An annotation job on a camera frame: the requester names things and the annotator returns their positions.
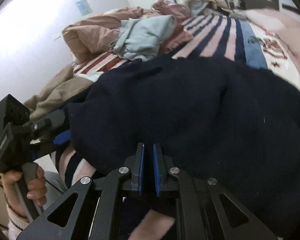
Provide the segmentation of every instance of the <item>person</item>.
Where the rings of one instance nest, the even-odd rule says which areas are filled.
[[[13,186],[13,183],[21,177],[21,172],[11,170],[3,174],[1,178],[9,217],[8,232],[6,233],[9,240],[16,240],[20,232],[29,225],[29,220]],[[28,189],[27,198],[36,201],[44,210],[67,191],[67,187],[58,173],[45,172],[41,167],[37,169],[37,179],[29,182]],[[133,230],[129,240],[160,240],[174,222],[174,218],[150,210]]]

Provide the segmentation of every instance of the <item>human hand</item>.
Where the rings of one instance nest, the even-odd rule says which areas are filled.
[[[11,170],[2,175],[1,181],[8,204],[19,215],[26,216],[23,206],[21,205],[13,186],[13,183],[17,182],[19,179],[21,179],[21,177],[22,172]],[[36,200],[40,206],[44,205],[47,202],[47,198],[45,197],[47,188],[45,184],[46,179],[44,177],[44,170],[39,167],[37,169],[37,178],[28,183],[29,192],[27,194],[27,198]]]

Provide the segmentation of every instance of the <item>silver screw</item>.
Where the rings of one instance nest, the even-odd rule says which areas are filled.
[[[210,179],[208,179],[208,183],[209,183],[210,185],[216,185],[217,182],[218,182],[218,181],[217,181],[215,178],[210,178]]]
[[[119,172],[122,173],[122,174],[127,173],[128,171],[129,171],[129,168],[127,168],[127,167],[121,167],[119,169]]]
[[[83,177],[83,178],[80,179],[80,182],[82,184],[88,184],[90,182],[90,180],[91,179],[89,177]]]
[[[178,173],[180,172],[180,170],[179,170],[177,167],[172,167],[172,168],[170,169],[170,172],[171,172],[172,174],[178,174]]]

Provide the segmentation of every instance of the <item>striped bed sheet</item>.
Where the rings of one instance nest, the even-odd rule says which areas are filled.
[[[277,40],[260,27],[245,20],[214,15],[193,17],[186,20],[183,25],[192,33],[194,39],[170,52],[172,58],[226,57],[253,68],[270,69],[300,90],[300,75],[289,57],[288,59],[272,57],[263,52],[259,43],[250,42],[251,37]],[[90,62],[75,66],[74,73],[105,72],[125,62],[127,60],[108,51]],[[50,156],[67,187],[71,187],[81,177],[93,177],[97,174],[96,169],[75,152],[71,143]]]

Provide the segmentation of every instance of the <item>finger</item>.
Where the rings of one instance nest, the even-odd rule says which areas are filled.
[[[48,190],[47,190],[46,187],[43,187],[43,188],[41,188],[39,190],[36,190],[36,191],[30,191],[27,194],[27,198],[32,199],[32,200],[38,200],[38,199],[44,197],[46,195],[47,191]]]
[[[22,172],[19,171],[8,171],[2,175],[1,181],[3,184],[13,184],[22,177]]]
[[[44,176],[44,170],[43,170],[43,168],[41,168],[41,167],[39,166],[38,169],[37,169],[37,177],[38,177],[39,179],[41,179],[41,178],[43,178],[43,176]]]
[[[38,189],[43,188],[46,185],[46,179],[45,177],[41,179],[33,179],[28,183],[28,189],[29,191],[35,191]]]
[[[47,203],[47,198],[46,197],[39,198],[37,200],[37,203],[38,203],[39,206],[43,206]]]

